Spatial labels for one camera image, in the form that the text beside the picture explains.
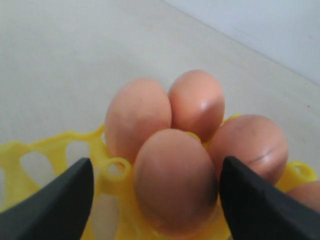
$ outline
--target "brown egg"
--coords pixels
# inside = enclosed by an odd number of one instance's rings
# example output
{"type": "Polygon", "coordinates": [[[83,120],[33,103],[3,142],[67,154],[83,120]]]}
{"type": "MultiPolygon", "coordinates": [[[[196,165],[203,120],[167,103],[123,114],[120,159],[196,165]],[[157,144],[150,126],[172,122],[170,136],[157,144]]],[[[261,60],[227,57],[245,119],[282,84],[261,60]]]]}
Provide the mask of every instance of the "brown egg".
{"type": "Polygon", "coordinates": [[[145,219],[169,237],[196,234],[208,223],[217,202],[218,180],[207,151],[177,129],[159,131],[144,143],[133,180],[145,219]]]}
{"type": "Polygon", "coordinates": [[[111,157],[133,163],[143,143],[155,132],[171,127],[171,106],[166,91],[150,78],[124,85],[105,116],[105,141],[111,157]]]}
{"type": "Polygon", "coordinates": [[[301,204],[320,213],[320,180],[297,186],[287,194],[301,204]]]}
{"type": "Polygon", "coordinates": [[[288,160],[285,134],[277,124],[260,115],[241,115],[228,120],[216,131],[207,150],[218,178],[224,159],[233,156],[275,184],[288,160]]]}
{"type": "Polygon", "coordinates": [[[195,133],[208,141],[221,125],[225,96],[219,82],[203,70],[179,76],[168,93],[172,108],[172,127],[195,133]]]}

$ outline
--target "white wall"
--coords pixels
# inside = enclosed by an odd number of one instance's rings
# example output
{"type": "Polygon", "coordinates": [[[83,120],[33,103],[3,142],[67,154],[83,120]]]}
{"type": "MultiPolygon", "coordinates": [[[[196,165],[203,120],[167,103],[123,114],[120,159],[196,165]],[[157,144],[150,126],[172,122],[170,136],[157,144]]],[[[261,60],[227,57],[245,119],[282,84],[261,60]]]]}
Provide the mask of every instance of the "white wall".
{"type": "Polygon", "coordinates": [[[164,0],[320,85],[319,0],[164,0]]]}

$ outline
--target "plastic egg tray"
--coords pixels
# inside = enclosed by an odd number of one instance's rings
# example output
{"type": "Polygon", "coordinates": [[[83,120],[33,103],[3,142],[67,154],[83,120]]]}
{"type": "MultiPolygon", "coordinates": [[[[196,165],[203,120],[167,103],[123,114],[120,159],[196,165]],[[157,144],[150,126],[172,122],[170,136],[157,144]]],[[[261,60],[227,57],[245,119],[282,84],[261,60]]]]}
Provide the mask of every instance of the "plastic egg tray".
{"type": "MultiPolygon", "coordinates": [[[[166,240],[165,236],[157,234],[144,221],[135,200],[132,181],[132,166],[123,158],[110,158],[108,148],[102,140],[104,126],[91,133],[65,132],[32,144],[8,142],[0,145],[0,167],[5,173],[5,204],[2,211],[28,198],[40,189],[23,170],[20,159],[31,152],[47,156],[56,176],[63,173],[68,165],[66,158],[67,146],[73,141],[83,141],[89,146],[89,158],[93,167],[100,172],[95,179],[95,194],[93,204],[101,193],[114,195],[118,199],[120,219],[116,232],[116,240],[166,240]],[[109,167],[116,164],[120,174],[111,174],[109,167]]],[[[285,172],[276,187],[288,191],[298,185],[317,179],[315,172],[308,165],[292,161],[286,166],[285,172]]],[[[221,204],[210,219],[210,224],[203,229],[194,240],[226,240],[230,231],[225,221],[221,204]]],[[[82,240],[95,240],[92,216],[89,217],[82,240]]]]}

